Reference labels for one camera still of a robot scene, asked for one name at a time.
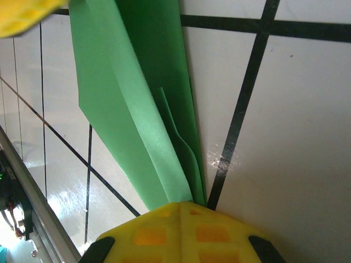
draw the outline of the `yellow foam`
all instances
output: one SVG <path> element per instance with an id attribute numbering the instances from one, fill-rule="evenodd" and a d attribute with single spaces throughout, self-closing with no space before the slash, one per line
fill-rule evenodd
<path id="1" fill-rule="evenodd" d="M 67 0 L 0 0 L 0 37 L 26 31 Z"/>

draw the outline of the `wire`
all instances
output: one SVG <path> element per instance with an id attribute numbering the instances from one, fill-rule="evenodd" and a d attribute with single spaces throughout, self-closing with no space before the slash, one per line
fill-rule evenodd
<path id="1" fill-rule="evenodd" d="M 22 233 L 22 231 L 17 227 L 17 221 L 15 219 L 15 215 L 13 214 L 13 204 L 10 202 L 9 203 L 10 206 L 10 215 L 12 217 L 13 223 L 14 223 L 14 228 L 15 228 L 15 233 L 17 237 L 22 237 L 24 236 L 24 234 Z"/>

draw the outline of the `yellow plastic part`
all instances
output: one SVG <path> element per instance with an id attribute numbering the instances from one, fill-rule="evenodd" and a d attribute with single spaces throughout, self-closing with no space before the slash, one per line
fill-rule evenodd
<path id="1" fill-rule="evenodd" d="M 170 203 L 102 234 L 113 237 L 105 263 L 261 262 L 251 226 L 190 202 Z"/>
<path id="2" fill-rule="evenodd" d="M 67 0 L 0 0 L 0 37 L 21 33 Z"/>

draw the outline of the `metal rail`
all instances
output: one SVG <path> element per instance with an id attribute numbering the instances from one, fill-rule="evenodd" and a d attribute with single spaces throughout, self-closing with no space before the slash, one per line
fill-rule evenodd
<path id="1" fill-rule="evenodd" d="M 1 126 L 0 144 L 33 206 L 36 214 L 33 220 L 34 227 L 41 235 L 45 236 L 46 242 L 54 251 L 55 259 L 53 261 L 57 262 L 57 257 L 59 257 L 61 262 L 77 263 L 81 258 L 80 253 L 47 203 L 43 193 L 35 183 Z"/>

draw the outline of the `green paper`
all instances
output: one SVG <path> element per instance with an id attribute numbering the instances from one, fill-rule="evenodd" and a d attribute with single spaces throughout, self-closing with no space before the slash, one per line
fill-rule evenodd
<path id="1" fill-rule="evenodd" d="M 178 2 L 74 0 L 70 18 L 80 108 L 146 206 L 205 205 Z"/>

